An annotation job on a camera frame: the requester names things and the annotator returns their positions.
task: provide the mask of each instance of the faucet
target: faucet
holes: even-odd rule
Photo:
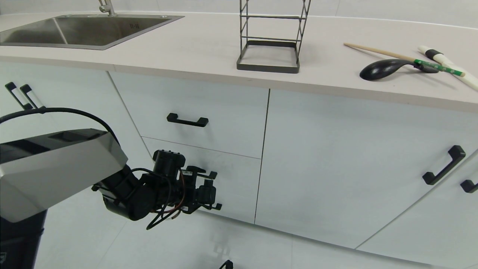
[[[103,4],[103,0],[98,0],[99,1],[99,11],[106,13],[108,12],[109,17],[114,17],[117,14],[115,13],[115,10],[113,9],[113,4],[111,3],[111,0],[105,0],[105,4]]]

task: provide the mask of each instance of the red wire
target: red wire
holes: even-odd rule
[[[183,183],[183,198],[181,199],[181,201],[179,202],[179,204],[176,207],[174,207],[173,209],[164,211],[163,213],[173,212],[174,210],[178,209],[181,206],[181,204],[183,204],[183,202],[184,202],[184,198],[186,197],[186,183],[184,181],[183,172],[181,170],[179,170],[179,178],[181,179],[181,182]]]

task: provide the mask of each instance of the kitchen counter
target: kitchen counter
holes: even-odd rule
[[[2,15],[0,31],[64,14]],[[417,47],[427,45],[478,76],[478,29],[416,22],[309,17],[300,54],[300,73],[279,74],[236,69],[240,53],[238,15],[167,14],[185,17],[104,51],[0,46],[0,61],[223,82],[478,113],[478,92],[453,75],[444,72],[425,74],[407,67],[380,81],[365,81],[359,77],[362,68],[387,57],[342,45],[350,42],[423,59],[426,58]],[[296,22],[250,21],[250,35],[295,38],[296,33]]]

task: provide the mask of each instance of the metal rack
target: metal rack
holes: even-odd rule
[[[299,54],[302,47],[302,39],[304,37],[305,24],[307,22],[307,16],[309,14],[311,0],[302,0],[302,13],[300,16],[273,16],[273,15],[249,15],[249,0],[239,0],[239,20],[240,20],[240,56],[237,60],[237,69],[248,71],[262,71],[262,72],[276,72],[276,73],[299,73],[300,62]],[[271,37],[259,37],[249,36],[249,19],[250,18],[271,18],[271,19],[286,19],[286,20],[298,20],[299,30],[297,31],[296,39],[286,38],[271,38]],[[249,46],[274,46],[274,47],[289,47],[295,51],[295,64],[294,67],[286,66],[270,66],[270,65],[257,65],[257,64],[245,64],[242,63],[243,57]]]

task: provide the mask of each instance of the wooden handle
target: wooden handle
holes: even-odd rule
[[[366,47],[366,46],[356,45],[356,44],[351,44],[351,43],[344,43],[344,45],[346,45],[347,47],[359,48],[359,49],[363,49],[363,50],[387,55],[387,56],[398,58],[398,59],[408,60],[408,61],[411,61],[411,62],[415,61],[415,59],[412,58],[412,57],[408,57],[408,56],[405,56],[405,55],[393,53],[393,52],[386,51],[386,50],[381,50],[381,49],[376,49],[376,48],[371,48],[371,47]]]

